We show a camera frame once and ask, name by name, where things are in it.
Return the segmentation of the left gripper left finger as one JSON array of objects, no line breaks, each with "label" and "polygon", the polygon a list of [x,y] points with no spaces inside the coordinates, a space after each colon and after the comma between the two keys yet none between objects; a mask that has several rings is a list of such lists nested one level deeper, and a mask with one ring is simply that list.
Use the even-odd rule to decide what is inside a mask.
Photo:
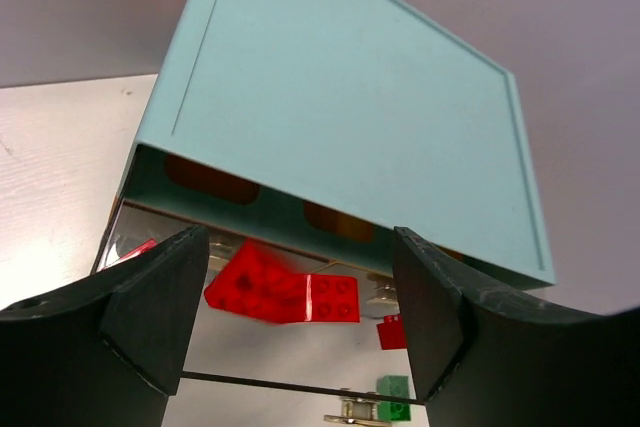
[{"label": "left gripper left finger", "polygon": [[190,227],[1,311],[4,426],[159,426],[177,393],[209,258]]}]

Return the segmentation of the red round lego piece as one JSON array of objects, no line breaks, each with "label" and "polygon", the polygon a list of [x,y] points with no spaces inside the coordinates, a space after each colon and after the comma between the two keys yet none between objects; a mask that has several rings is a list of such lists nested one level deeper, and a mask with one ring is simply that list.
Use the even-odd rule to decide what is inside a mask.
[{"label": "red round lego piece", "polygon": [[252,240],[205,288],[209,307],[275,324],[306,317],[306,276],[282,255]]}]

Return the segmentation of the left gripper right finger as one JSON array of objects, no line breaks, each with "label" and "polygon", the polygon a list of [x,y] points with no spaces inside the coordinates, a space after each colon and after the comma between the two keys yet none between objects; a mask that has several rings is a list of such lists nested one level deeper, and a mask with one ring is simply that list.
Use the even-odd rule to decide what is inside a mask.
[{"label": "left gripper right finger", "polygon": [[417,399],[433,426],[635,426],[639,312],[587,313],[515,289],[394,231]]}]

